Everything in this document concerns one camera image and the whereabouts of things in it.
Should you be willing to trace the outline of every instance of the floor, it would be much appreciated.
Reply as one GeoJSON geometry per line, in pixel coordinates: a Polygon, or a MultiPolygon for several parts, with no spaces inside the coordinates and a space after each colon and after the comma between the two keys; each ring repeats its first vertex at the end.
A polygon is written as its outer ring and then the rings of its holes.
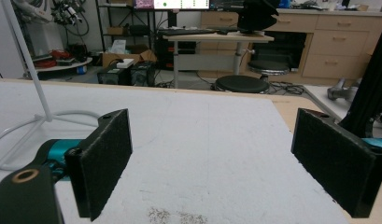
{"type": "MultiPolygon", "coordinates": [[[[79,82],[98,84],[97,73],[102,67],[88,66],[87,73],[79,75],[75,70],[55,71],[48,73],[39,73],[41,80],[59,81],[59,82],[79,82]]],[[[174,73],[168,70],[157,70],[155,74],[155,84],[158,88],[174,88],[174,73]]],[[[180,72],[178,77],[178,87],[184,90],[212,91],[211,85],[215,78],[199,77],[197,72],[180,72]]],[[[290,83],[271,83],[269,94],[301,96],[311,99],[301,85],[290,83]]]]}

